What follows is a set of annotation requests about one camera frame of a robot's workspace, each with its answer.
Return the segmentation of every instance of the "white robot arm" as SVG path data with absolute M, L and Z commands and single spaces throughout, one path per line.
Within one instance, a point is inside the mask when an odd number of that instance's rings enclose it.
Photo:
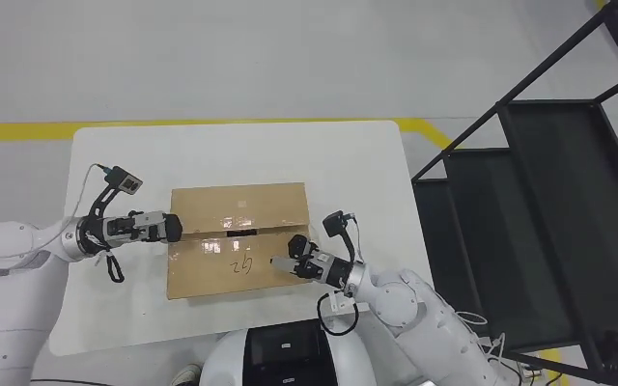
M 39 351 L 60 315 L 70 262 L 105 254 L 110 278 L 122 282 L 111 249 L 181 237 L 179 218 L 162 211 L 103 217 L 118 192 L 133 194 L 141 181 L 118 167 L 101 169 L 109 185 L 87 216 L 68 217 L 43 230 L 0 223 L 0 385 L 30 384 Z
M 345 232 L 353 215 L 339 211 L 323 224 L 329 236 L 341 235 L 351 255 L 346 261 L 321 251 L 303 235 L 289 243 L 289 257 L 271 263 L 298 277 L 325 283 L 366 302 L 388 328 L 414 366 L 438 386 L 505 386 L 490 366 L 478 337 L 425 281 L 413 271 L 374 276 L 364 262 L 355 261 Z

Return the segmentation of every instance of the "stair step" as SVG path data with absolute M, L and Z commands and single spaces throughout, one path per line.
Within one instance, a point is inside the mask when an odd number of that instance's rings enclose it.
M 421 179 L 412 187 L 435 290 L 455 310 L 482 315 L 448 181 Z M 474 331 L 489 332 L 487 326 Z
M 618 142 L 590 100 L 515 101 L 498 112 L 539 235 L 593 335 L 618 329 Z
M 492 335 L 511 349 L 573 342 L 510 151 L 453 151 L 444 166 Z

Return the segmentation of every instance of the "white table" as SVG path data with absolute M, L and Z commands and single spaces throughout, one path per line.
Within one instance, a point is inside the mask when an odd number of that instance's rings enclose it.
M 327 214 L 353 211 L 365 260 L 376 270 L 408 267 L 432 282 L 397 125 L 393 122 L 221 124 L 84 128 L 74 138 L 65 214 L 86 169 L 120 165 L 142 179 L 119 194 L 105 215 L 169 210 L 176 187 L 305 182 L 312 233 L 325 250 L 346 256 L 340 237 L 322 227 Z M 91 174 L 78 215 L 105 182 Z M 317 284 L 167 300 L 167 248 L 132 243 L 114 250 L 125 273 L 112 283 L 106 265 L 70 265 L 51 351 L 69 355 L 316 317 Z

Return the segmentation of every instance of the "gray floor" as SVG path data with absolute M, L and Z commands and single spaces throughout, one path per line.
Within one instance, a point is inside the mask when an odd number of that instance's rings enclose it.
M 401 116 L 428 118 L 454 138 L 568 38 L 592 3 L 4 0 L 0 122 Z M 617 55 L 595 33 L 524 96 L 595 96 L 618 82 Z M 618 124 L 617 102 L 606 109 Z M 402 140 L 412 173 L 438 151 L 417 133 Z M 493 120 L 464 145 L 504 143 Z M 57 220 L 69 160 L 70 141 L 0 143 L 0 220 Z M 359 331 L 380 385 L 417 376 L 373 320 Z M 216 338 L 60 358 L 45 349 L 35 377 L 165 386 Z M 577 348 L 563 356 L 581 363 Z

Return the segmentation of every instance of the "cardboard box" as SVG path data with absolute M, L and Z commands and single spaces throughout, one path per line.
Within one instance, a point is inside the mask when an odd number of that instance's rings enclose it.
M 168 249 L 168 299 L 305 283 L 270 265 L 309 235 L 304 183 L 174 189 L 171 212 L 183 238 Z

